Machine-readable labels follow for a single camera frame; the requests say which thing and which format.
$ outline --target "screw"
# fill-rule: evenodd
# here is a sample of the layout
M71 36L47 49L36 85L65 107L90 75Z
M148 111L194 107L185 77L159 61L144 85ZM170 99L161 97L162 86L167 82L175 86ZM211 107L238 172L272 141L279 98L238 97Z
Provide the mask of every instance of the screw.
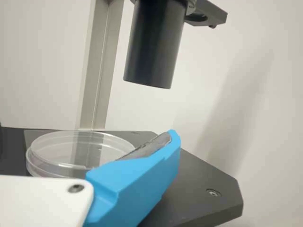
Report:
M214 196L214 197L220 197L222 196L221 193L217 192L216 190L214 189L207 189L206 190L211 196Z
M81 184L74 184L73 186L69 187L68 192L70 193L77 193L81 192L84 189L84 186Z

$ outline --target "white background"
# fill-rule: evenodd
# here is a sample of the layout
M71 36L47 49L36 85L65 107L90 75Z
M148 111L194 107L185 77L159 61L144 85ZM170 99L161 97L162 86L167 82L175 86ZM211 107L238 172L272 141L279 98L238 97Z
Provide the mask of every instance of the white background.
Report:
M0 7L0 122L74 129L90 1L1 0Z
M226 226L301 227L303 4L212 2L227 23L185 25L164 90L122 80L134 8L125 1L106 128L176 129L183 148L235 176L244 214Z

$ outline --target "petri dish lid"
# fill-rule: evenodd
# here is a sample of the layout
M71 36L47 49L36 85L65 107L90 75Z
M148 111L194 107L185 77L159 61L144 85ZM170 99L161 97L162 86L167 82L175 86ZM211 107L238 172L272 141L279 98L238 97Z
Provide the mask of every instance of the petri dish lid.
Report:
M57 131L33 141L26 153L26 166L32 176L84 179L89 170L134 148L130 142L103 132Z

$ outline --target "black cylindrical lens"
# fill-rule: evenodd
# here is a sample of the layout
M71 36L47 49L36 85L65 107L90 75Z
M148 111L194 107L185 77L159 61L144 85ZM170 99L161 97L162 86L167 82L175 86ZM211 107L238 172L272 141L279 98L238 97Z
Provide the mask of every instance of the black cylindrical lens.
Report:
M170 88L187 0L136 0L124 80Z

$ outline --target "clear plastic petri dish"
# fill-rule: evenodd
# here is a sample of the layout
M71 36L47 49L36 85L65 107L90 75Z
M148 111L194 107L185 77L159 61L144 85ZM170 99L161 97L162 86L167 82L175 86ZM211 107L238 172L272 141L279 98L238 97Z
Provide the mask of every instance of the clear plastic petri dish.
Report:
M85 178L96 167L134 150L114 135L94 131L57 131L38 137L26 152L32 176Z

